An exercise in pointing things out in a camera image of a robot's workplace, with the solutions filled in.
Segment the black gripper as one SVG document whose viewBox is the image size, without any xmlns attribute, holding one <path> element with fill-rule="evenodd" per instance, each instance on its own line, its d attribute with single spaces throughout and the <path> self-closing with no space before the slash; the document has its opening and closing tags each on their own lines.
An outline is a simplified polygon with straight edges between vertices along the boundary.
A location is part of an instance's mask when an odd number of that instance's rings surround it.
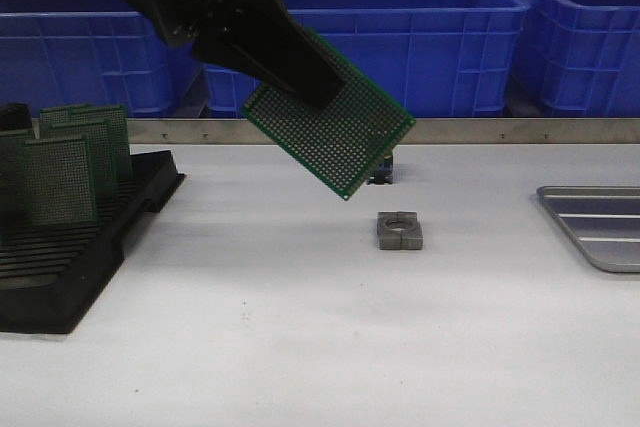
<svg viewBox="0 0 640 427">
<path fill-rule="evenodd" d="M 195 60 L 255 77 L 306 106 L 328 106 L 345 86 L 281 0 L 231 0 L 222 29 L 203 25 L 229 0 L 124 1 L 167 45 L 193 41 Z"/>
</svg>

